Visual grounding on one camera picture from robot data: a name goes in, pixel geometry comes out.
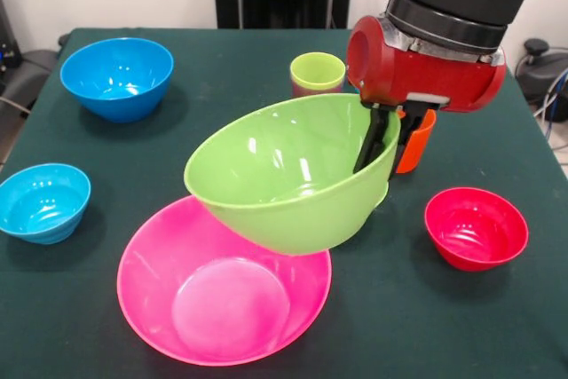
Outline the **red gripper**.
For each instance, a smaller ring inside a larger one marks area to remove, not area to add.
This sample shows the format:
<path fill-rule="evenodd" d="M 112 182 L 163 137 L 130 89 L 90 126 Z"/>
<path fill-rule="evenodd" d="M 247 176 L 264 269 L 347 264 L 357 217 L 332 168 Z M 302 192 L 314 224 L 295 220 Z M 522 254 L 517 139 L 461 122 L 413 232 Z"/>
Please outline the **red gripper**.
<path fill-rule="evenodd" d="M 390 111 L 379 104 L 396 107 L 418 101 L 468 113 L 492 101 L 506 73 L 502 49 L 484 62 L 476 55 L 407 36 L 384 17 L 363 17 L 347 46 L 347 78 L 367 102 L 362 105 L 370 117 L 353 172 L 363 170 L 384 150 Z M 429 110 L 422 116 L 399 110 L 398 117 L 401 131 L 392 172 L 406 174 L 417 168 L 429 142 Z"/>

